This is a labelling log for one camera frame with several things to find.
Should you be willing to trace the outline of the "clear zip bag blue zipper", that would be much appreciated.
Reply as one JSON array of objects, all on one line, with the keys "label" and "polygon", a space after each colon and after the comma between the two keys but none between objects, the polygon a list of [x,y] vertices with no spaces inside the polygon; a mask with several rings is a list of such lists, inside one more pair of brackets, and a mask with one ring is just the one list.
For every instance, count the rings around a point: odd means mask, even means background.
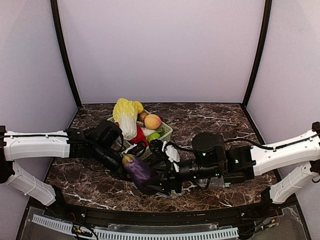
[{"label": "clear zip bag blue zipper", "polygon": [[[132,182],[132,186],[134,188],[136,188],[137,190],[139,190],[139,187],[134,182]],[[185,193],[186,193],[186,191],[184,189],[182,189],[181,192],[177,192],[176,190],[171,190],[169,195],[166,195],[162,192],[159,192],[157,194],[147,195],[147,196],[158,196],[158,197],[162,197],[162,198],[166,198],[166,199],[176,199],[176,198],[183,196]]]}]

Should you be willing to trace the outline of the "purple eggplant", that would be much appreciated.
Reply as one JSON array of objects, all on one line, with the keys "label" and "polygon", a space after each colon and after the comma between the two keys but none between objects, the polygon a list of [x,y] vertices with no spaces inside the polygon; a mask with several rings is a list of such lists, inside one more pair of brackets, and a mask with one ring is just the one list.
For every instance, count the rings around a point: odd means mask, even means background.
[{"label": "purple eggplant", "polygon": [[157,173],[147,163],[132,154],[123,154],[122,165],[138,189],[144,189],[143,183],[155,177]]}]

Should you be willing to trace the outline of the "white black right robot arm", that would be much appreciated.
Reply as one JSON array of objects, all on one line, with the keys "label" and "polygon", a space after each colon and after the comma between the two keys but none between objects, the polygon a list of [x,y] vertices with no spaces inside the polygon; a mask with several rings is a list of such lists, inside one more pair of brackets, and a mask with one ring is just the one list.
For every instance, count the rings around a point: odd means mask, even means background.
[{"label": "white black right robot arm", "polygon": [[314,122],[311,130],[297,137],[260,145],[227,150],[223,136],[201,132],[192,139],[193,161],[178,161],[178,149],[172,142],[152,140],[149,148],[166,167],[159,174],[144,181],[143,186],[170,195],[181,192],[187,181],[222,178],[227,184],[241,184],[269,171],[297,165],[280,182],[261,194],[267,203],[282,204],[288,197],[320,175],[320,123]]}]

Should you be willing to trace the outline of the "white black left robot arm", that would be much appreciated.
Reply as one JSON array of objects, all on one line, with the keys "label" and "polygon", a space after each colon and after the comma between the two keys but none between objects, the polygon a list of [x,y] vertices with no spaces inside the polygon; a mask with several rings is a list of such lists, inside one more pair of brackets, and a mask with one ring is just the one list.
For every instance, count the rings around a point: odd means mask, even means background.
[{"label": "white black left robot arm", "polygon": [[112,145],[122,139],[122,130],[109,120],[85,131],[67,128],[48,133],[19,133],[0,127],[0,182],[16,188],[24,195],[36,199],[44,206],[63,202],[61,191],[26,172],[16,163],[28,158],[94,159],[111,174],[125,180],[121,150]]}]

